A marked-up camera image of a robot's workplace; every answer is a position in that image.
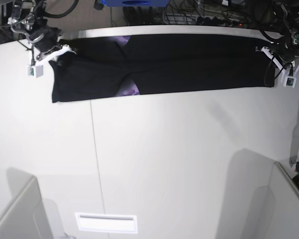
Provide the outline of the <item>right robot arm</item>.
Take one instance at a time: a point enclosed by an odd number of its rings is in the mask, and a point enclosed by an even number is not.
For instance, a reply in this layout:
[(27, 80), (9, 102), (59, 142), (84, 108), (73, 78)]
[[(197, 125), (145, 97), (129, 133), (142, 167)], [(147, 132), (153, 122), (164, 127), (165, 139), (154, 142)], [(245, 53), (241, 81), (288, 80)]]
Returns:
[(13, 32), (25, 36), (27, 41), (40, 52), (37, 59), (42, 59), (63, 47), (58, 43), (62, 30), (48, 26), (47, 19), (65, 17), (75, 9), (77, 4), (78, 1), (75, 0), (64, 13), (51, 14), (45, 11), (45, 0), (15, 0), (7, 24)]

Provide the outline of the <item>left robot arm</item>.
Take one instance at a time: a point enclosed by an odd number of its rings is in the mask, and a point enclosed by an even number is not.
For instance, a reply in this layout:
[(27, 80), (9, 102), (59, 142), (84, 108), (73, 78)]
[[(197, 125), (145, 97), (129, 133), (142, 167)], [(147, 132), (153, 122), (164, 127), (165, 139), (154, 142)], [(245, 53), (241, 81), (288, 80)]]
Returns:
[(299, 0), (268, 0), (260, 20), (260, 33), (283, 65), (299, 58)]

